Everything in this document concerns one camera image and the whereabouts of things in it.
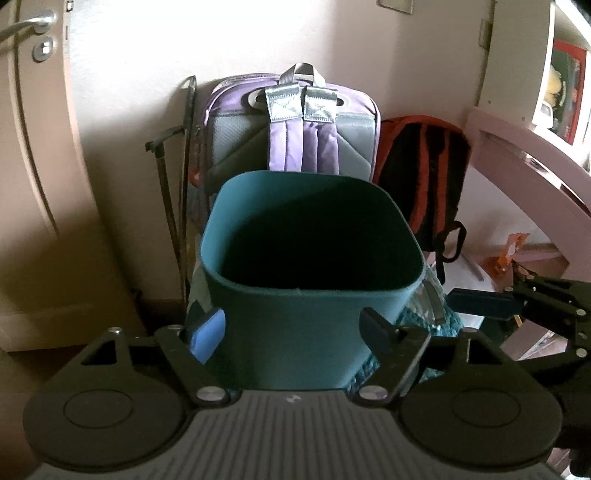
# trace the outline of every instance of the blue knitted fabric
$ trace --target blue knitted fabric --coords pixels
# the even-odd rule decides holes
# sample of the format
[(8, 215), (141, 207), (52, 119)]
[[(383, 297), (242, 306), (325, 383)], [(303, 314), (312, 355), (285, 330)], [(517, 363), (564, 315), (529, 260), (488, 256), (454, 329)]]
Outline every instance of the blue knitted fabric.
[[(460, 317), (457, 315), (457, 313), (452, 311), (447, 305), (444, 305), (443, 307), (445, 309), (446, 324), (441, 325), (440, 327), (431, 325), (430, 323), (426, 322), (425, 319), (413, 312), (408, 307), (404, 307), (404, 310), (402, 311), (394, 325), (414, 325), (422, 327), (429, 330), (431, 332), (431, 335), (435, 337), (457, 337), (457, 334), (463, 327), (462, 321), (460, 320)], [(378, 359), (373, 354), (371, 354), (367, 361), (351, 379), (349, 385), (345, 388), (345, 390), (350, 394), (356, 393), (357, 390), (359, 390), (360, 387), (368, 380), (368, 378), (374, 374), (378, 367)], [(421, 378), (421, 382), (427, 380), (428, 378), (437, 377), (439, 375), (441, 375), (441, 372), (432, 369), (427, 369), (425, 371), (425, 374)]]

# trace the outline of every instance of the teal bucket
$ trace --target teal bucket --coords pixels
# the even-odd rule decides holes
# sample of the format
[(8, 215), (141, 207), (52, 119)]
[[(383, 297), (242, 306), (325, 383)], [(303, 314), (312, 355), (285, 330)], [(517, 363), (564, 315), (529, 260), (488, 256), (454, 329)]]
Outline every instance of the teal bucket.
[(359, 314), (396, 320), (423, 255), (381, 188), (348, 177), (253, 171), (219, 192), (201, 243), (226, 334), (207, 362), (226, 386), (342, 388), (367, 360)]

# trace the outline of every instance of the book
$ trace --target book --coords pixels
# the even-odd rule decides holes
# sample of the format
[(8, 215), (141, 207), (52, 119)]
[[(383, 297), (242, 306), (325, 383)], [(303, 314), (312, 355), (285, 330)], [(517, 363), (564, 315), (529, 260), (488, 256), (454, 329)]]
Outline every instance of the book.
[[(562, 89), (553, 109), (554, 125), (551, 130), (571, 145), (578, 137), (587, 55), (587, 51), (582, 48), (559, 40), (554, 42), (551, 64), (560, 74)], [(582, 126), (587, 121), (582, 119)]]

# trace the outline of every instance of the floor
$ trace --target floor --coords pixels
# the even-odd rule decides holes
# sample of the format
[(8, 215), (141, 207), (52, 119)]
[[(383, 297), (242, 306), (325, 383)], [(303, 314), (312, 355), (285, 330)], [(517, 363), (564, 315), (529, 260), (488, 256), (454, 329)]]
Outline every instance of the floor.
[(0, 350), (0, 480), (21, 480), (35, 469), (21, 425), (22, 409), (31, 394), (80, 350)]

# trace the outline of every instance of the circular black pad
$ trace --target circular black pad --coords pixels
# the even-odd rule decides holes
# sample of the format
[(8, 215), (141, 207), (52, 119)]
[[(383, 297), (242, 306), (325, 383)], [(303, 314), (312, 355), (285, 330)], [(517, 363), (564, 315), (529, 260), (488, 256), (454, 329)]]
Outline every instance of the circular black pad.
[(483, 365), (417, 385), (400, 409), (410, 436), (469, 468), (494, 471), (541, 460), (560, 434), (560, 405), (525, 372), (519, 378), (497, 369)]
[(84, 371), (50, 385), (24, 410), (27, 440), (45, 460), (70, 469), (114, 469), (155, 452), (180, 428), (183, 403), (165, 384), (134, 372), (114, 375), (110, 367)]

